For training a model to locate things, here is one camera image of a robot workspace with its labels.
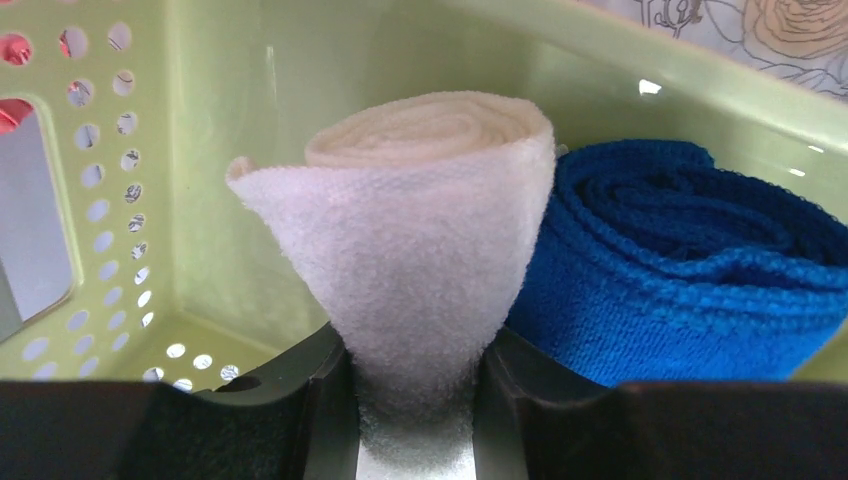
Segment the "laundry basket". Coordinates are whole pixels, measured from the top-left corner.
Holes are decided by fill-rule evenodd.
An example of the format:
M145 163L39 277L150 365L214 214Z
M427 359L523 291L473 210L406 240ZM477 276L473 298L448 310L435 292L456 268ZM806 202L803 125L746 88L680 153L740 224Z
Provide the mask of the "laundry basket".
M531 99L571 147L695 141L848 219L848 109L569 0L13 0L5 33L32 52L0 62L0 98L38 113L74 271L0 346L5 378L215 388L316 331L225 168L301 163L319 129L436 90ZM848 353L834 341L802 374L848 380Z

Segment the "rolled towel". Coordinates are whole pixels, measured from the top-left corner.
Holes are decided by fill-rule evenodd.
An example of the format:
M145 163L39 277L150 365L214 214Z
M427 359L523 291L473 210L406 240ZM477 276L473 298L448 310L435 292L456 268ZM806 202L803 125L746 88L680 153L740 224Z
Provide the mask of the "rolled towel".
M521 288L554 148L532 103L448 92L318 133L307 167L231 165L352 354L379 462L424 471L467 449L473 374Z
M603 385L785 379L848 313L848 229L696 145L559 160L507 325Z

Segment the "blue towel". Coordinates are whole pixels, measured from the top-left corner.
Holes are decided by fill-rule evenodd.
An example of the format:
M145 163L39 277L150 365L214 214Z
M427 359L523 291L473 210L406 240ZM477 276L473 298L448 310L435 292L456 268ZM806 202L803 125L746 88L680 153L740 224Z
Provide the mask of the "blue towel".
M687 142L560 158L507 325L600 384L779 380L848 313L848 228Z

